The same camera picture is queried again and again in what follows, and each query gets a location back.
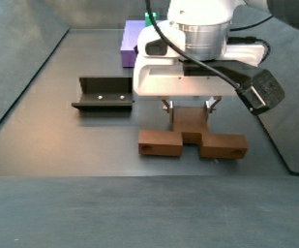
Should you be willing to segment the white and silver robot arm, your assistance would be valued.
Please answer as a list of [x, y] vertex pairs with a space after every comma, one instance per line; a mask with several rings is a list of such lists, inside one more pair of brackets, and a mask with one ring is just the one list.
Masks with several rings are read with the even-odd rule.
[[248, 5], [299, 29], [299, 0], [172, 0], [168, 19], [138, 38], [134, 91], [145, 97], [238, 95], [260, 115], [285, 98], [272, 72], [258, 65], [265, 48], [232, 45], [237, 7]]

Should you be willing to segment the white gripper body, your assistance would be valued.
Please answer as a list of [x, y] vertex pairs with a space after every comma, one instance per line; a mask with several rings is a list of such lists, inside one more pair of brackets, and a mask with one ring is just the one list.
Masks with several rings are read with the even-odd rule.
[[[170, 20], [157, 23], [174, 45], [197, 60], [237, 60], [258, 66], [265, 57], [264, 45], [228, 42], [230, 23], [185, 25]], [[146, 27], [138, 38], [134, 90], [140, 96], [233, 96], [234, 88], [218, 77], [186, 77], [186, 58], [164, 42], [154, 29]]]

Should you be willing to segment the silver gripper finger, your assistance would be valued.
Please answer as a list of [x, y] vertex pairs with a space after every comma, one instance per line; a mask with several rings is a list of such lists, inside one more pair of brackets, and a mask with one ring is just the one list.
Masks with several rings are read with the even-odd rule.
[[213, 112], [217, 109], [218, 104], [222, 101], [221, 96], [212, 96], [209, 100], [205, 101], [205, 106], [209, 112]]
[[174, 121], [174, 101], [169, 97], [162, 97], [161, 102], [164, 104], [164, 110], [170, 115], [170, 121]]

